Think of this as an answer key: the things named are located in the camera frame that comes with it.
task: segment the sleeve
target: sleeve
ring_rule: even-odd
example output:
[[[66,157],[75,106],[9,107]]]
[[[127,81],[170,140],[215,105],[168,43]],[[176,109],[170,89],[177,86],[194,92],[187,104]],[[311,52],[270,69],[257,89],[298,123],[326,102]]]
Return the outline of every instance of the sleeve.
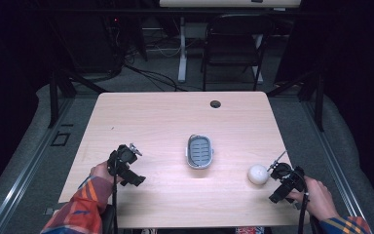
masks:
[[[102,233],[100,214],[105,211],[111,192],[109,181],[89,176],[41,233]]]
[[[370,234],[368,223],[360,216],[333,217],[319,224],[326,234]]]

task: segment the person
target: person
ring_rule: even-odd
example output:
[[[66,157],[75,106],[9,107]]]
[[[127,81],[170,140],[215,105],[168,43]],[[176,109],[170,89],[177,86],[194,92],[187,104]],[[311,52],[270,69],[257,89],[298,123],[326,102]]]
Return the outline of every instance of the person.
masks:
[[[305,176],[309,189],[307,211],[314,215],[326,234],[370,234],[370,228],[360,216],[341,217],[336,211],[332,195],[322,182]],[[100,215],[112,194],[114,177],[107,172],[107,162],[91,168],[90,175],[80,185],[71,200],[44,226],[41,233],[102,233]],[[303,193],[290,192],[288,198],[299,203]]]

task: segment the desk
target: desk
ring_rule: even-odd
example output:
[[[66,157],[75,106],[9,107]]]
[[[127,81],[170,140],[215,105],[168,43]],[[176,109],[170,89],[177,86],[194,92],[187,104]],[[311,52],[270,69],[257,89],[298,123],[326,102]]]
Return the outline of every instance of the desk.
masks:
[[[210,106],[218,100],[219,108]],[[190,135],[211,139],[213,161],[204,170],[187,164]],[[143,153],[131,169],[147,178],[118,188],[120,228],[297,225],[299,212],[269,196],[280,186],[247,179],[253,164],[270,166],[284,151],[264,93],[102,94],[83,136],[60,202],[67,202],[90,168],[119,144]],[[281,162],[289,163],[287,154]]]
[[[298,8],[301,0],[264,0],[262,3],[251,0],[160,0],[161,7],[168,8]],[[185,43],[185,21],[180,20],[180,64],[178,69],[178,82],[186,81],[187,52]],[[257,73],[258,67],[253,67],[253,73]]]

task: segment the ball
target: ball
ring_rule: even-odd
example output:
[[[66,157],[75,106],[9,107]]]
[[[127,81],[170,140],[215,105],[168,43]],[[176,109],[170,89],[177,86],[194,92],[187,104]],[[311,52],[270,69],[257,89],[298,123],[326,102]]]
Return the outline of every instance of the ball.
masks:
[[[263,165],[256,164],[251,166],[248,170],[247,176],[252,183],[260,185],[266,183],[269,178],[269,173]]]

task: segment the desk leg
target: desk leg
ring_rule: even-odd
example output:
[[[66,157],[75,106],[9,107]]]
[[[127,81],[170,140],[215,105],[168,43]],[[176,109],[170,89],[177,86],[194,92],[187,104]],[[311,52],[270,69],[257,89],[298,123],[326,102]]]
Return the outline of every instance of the desk leg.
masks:
[[[178,82],[186,82],[187,52],[184,17],[180,19],[180,65],[178,67]]]
[[[257,35],[255,36],[255,39],[256,39],[256,47],[259,47],[260,44],[262,43],[262,35]],[[257,66],[252,66],[251,69],[253,69],[253,75],[254,75],[254,78],[256,78],[256,74],[257,74],[257,69],[258,67]],[[259,79],[257,80],[257,84],[258,85],[261,85],[263,84],[263,77],[262,77],[262,72],[260,71],[260,74],[259,74]]]

